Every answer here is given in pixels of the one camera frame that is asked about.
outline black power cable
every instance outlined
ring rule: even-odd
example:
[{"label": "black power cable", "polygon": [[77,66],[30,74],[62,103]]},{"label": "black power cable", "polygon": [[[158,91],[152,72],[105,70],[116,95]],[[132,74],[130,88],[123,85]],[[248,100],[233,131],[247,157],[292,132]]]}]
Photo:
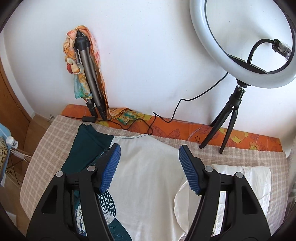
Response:
[{"label": "black power cable", "polygon": [[192,100],[195,100],[195,99],[197,99],[197,98],[199,98],[199,97],[201,97],[201,96],[203,96],[205,93],[207,93],[207,92],[209,92],[211,89],[213,89],[217,84],[219,84],[222,80],[224,80],[224,78],[226,77],[228,75],[228,73],[226,73],[217,83],[215,83],[211,88],[209,88],[209,89],[207,89],[205,92],[203,92],[202,94],[200,94],[200,95],[198,95],[198,96],[196,96],[196,97],[194,97],[194,98],[192,98],[192,99],[180,99],[179,100],[179,103],[177,104],[177,106],[176,106],[176,108],[175,108],[175,110],[174,110],[174,113],[173,113],[173,116],[172,116],[172,118],[169,120],[169,121],[167,121],[167,120],[165,120],[164,118],[162,118],[160,115],[158,115],[158,114],[156,114],[154,111],[152,111],[152,113],[155,115],[155,116],[158,116],[159,118],[161,118],[164,122],[166,122],[166,123],[170,123],[170,122],[172,122],[173,121],[173,119],[174,119],[174,117],[175,117],[175,113],[176,113],[176,110],[177,110],[177,108],[179,107],[179,104],[181,103],[181,101],[182,100],[184,100],[184,101],[192,101]]},{"label": "black power cable", "polygon": [[252,50],[250,52],[250,55],[248,57],[248,60],[247,60],[248,64],[251,64],[251,61],[252,61],[252,58],[253,58],[253,55],[254,55],[256,49],[259,47],[259,45],[261,45],[263,43],[270,43],[270,44],[274,45],[277,42],[275,40],[271,40],[271,39],[261,39],[257,43],[255,43],[255,45],[253,46],[253,48],[252,48]]},{"label": "black power cable", "polygon": [[116,125],[119,125],[119,126],[121,127],[121,129],[123,129],[123,130],[125,130],[125,131],[128,131],[128,130],[132,127],[132,125],[133,125],[136,121],[139,121],[139,120],[140,120],[140,121],[143,121],[143,122],[146,124],[146,126],[148,126],[147,134],[148,134],[148,135],[152,135],[152,134],[153,134],[152,125],[154,124],[154,122],[155,122],[155,120],[156,120],[156,116],[154,116],[154,120],[152,121],[151,125],[148,125],[148,123],[147,123],[146,121],[144,121],[143,119],[141,119],[141,118],[137,118],[137,119],[133,120],[133,122],[130,124],[130,126],[129,126],[128,128],[126,128],[126,129],[123,128],[121,124],[116,123],[116,122],[114,122],[114,121],[112,121],[112,120],[107,120],[107,121],[112,122],[112,123],[114,123],[114,124],[116,124]]}]

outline blue rubber pad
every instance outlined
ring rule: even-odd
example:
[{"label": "blue rubber pad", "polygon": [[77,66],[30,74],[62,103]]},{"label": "blue rubber pad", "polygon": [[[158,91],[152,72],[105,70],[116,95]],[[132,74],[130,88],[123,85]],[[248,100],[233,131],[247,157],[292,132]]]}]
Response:
[{"label": "blue rubber pad", "polygon": [[198,175],[191,163],[190,158],[188,157],[186,151],[182,146],[179,148],[179,160],[181,162],[191,190],[195,191],[196,194],[199,194],[201,188],[198,184]]},{"label": "blue rubber pad", "polygon": [[112,178],[114,176],[117,165],[119,163],[120,154],[121,154],[121,149],[120,149],[120,146],[118,145],[115,148],[114,152],[112,153],[110,160],[108,161],[108,164],[102,174],[102,183],[100,186],[101,193],[104,193],[110,187]]}]

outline white cloth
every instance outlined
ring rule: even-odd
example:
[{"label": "white cloth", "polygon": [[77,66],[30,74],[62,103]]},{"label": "white cloth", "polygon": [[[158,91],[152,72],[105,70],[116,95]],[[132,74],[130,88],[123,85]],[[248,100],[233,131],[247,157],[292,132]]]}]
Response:
[{"label": "white cloth", "polygon": [[[178,241],[185,236],[193,222],[201,196],[197,196],[189,187],[179,161],[178,149],[146,134],[135,137],[115,136],[111,146],[113,143],[120,145],[121,157],[108,189],[112,201],[107,201],[115,205],[115,218],[131,239]],[[271,188],[268,167],[212,167],[229,175],[242,172],[259,199],[264,213],[267,213]],[[221,193],[215,233],[219,233],[221,229],[224,201]],[[114,218],[110,217],[111,215],[105,215],[107,223],[111,225]]]},{"label": "white cloth", "polygon": [[178,241],[186,234],[174,214],[174,199],[185,176],[178,149],[148,135],[115,136],[113,143],[121,147],[108,189],[116,219],[133,241]]}]

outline orange floral fabric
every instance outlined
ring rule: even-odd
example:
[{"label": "orange floral fabric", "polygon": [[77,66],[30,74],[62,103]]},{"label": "orange floral fabric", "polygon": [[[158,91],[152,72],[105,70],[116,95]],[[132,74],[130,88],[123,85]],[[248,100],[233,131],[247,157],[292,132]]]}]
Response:
[{"label": "orange floral fabric", "polygon": [[[86,106],[73,104],[69,104],[68,106],[66,106],[61,115],[71,117],[74,119],[82,118],[84,115],[91,116]],[[154,120],[154,116],[144,115],[142,119],[145,120],[148,125],[151,125],[151,123]],[[108,127],[118,129],[120,128],[119,125],[116,125],[112,122],[97,121],[97,123]],[[210,126],[181,120],[173,120],[171,123],[165,123],[159,117],[156,118],[151,128],[153,129],[153,135],[155,136],[168,137],[172,139],[182,139],[197,143],[201,143],[211,130]],[[136,121],[129,129],[129,131],[141,134],[147,133],[147,130],[147,125],[141,120]],[[225,128],[220,128],[219,131],[215,134],[215,136],[210,140],[209,144],[221,146],[225,136],[225,132]],[[236,130],[233,130],[231,132],[230,138],[228,139],[226,146],[259,151],[283,151],[279,138],[268,137]]]}]

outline wooden door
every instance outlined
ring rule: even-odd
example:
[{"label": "wooden door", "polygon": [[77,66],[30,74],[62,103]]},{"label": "wooden door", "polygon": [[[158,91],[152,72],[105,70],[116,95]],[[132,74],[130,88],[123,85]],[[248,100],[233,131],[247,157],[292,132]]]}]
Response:
[{"label": "wooden door", "polygon": [[[15,96],[0,61],[0,123],[19,142],[19,149],[24,148],[30,121],[31,118]],[[15,167],[21,173],[21,163]]]}]

